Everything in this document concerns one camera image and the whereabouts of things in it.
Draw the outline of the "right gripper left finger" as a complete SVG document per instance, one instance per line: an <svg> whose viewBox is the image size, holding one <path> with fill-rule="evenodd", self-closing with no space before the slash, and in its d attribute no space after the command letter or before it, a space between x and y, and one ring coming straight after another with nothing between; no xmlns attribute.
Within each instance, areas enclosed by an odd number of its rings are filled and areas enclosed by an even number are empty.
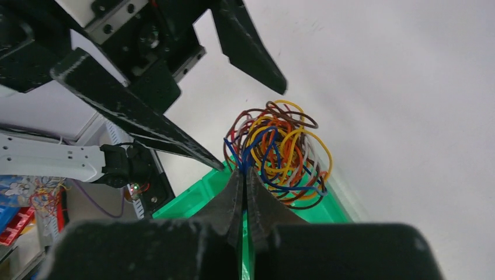
<svg viewBox="0 0 495 280"><path fill-rule="evenodd" d="M50 248L38 279L241 279L245 178L190 218L83 220Z"/></svg>

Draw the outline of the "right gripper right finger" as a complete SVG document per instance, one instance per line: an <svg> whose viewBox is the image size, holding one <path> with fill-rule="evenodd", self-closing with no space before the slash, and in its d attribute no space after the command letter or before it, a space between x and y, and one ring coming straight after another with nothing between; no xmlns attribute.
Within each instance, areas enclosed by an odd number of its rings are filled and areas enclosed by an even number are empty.
<svg viewBox="0 0 495 280"><path fill-rule="evenodd" d="M404 223L309 223L246 171L254 279L443 279L433 252Z"/></svg>

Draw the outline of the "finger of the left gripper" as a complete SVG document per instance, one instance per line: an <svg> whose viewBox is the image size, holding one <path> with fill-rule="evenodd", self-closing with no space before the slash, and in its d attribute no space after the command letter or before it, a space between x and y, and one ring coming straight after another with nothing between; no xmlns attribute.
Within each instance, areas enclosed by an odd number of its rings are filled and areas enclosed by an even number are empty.
<svg viewBox="0 0 495 280"><path fill-rule="evenodd" d="M243 1L213 1L211 13L222 53L231 65L283 95L287 80L265 48Z"/></svg>

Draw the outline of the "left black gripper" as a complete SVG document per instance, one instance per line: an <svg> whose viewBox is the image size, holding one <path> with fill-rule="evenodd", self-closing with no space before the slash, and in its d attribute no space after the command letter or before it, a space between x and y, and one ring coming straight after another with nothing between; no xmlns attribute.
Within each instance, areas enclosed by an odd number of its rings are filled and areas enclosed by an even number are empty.
<svg viewBox="0 0 495 280"><path fill-rule="evenodd" d="M2 1L1 86L27 93L53 78L147 148L210 168L223 163L164 113L180 96L179 78L200 59L193 25L212 1ZM123 77L123 86L81 48L89 40Z"/></svg>

